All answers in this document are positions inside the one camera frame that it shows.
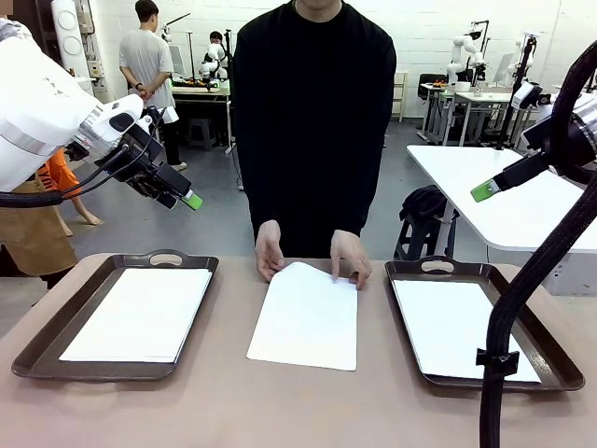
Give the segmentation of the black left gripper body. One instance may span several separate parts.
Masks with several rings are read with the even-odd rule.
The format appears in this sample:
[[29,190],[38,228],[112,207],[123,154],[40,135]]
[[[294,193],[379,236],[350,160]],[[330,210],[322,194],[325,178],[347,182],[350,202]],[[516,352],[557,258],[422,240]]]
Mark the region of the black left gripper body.
[[154,163],[148,156],[124,171],[124,182],[144,197],[168,209],[192,199],[191,182],[167,163]]

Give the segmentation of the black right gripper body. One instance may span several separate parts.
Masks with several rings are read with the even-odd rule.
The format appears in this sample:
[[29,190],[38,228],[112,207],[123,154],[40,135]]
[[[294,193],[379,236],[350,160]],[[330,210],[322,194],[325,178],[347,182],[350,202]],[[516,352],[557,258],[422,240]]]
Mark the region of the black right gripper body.
[[537,152],[521,160],[521,183],[526,183],[544,172],[557,174],[552,157],[546,152]]

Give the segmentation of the person's right hand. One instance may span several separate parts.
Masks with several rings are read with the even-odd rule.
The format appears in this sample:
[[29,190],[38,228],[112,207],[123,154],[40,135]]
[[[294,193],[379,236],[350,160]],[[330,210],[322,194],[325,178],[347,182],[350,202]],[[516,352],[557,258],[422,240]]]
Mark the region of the person's right hand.
[[285,266],[280,240],[281,230],[277,221],[269,220],[259,227],[255,245],[256,266],[267,282]]

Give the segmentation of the person's left hand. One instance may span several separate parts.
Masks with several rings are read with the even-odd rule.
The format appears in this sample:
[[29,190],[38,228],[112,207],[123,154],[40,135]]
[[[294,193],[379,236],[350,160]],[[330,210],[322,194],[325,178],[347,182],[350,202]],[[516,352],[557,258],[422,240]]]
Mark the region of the person's left hand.
[[356,289],[363,289],[372,270],[365,248],[357,235],[335,230],[331,239],[330,259],[334,278],[340,277],[340,263],[344,260],[351,269],[351,281]]

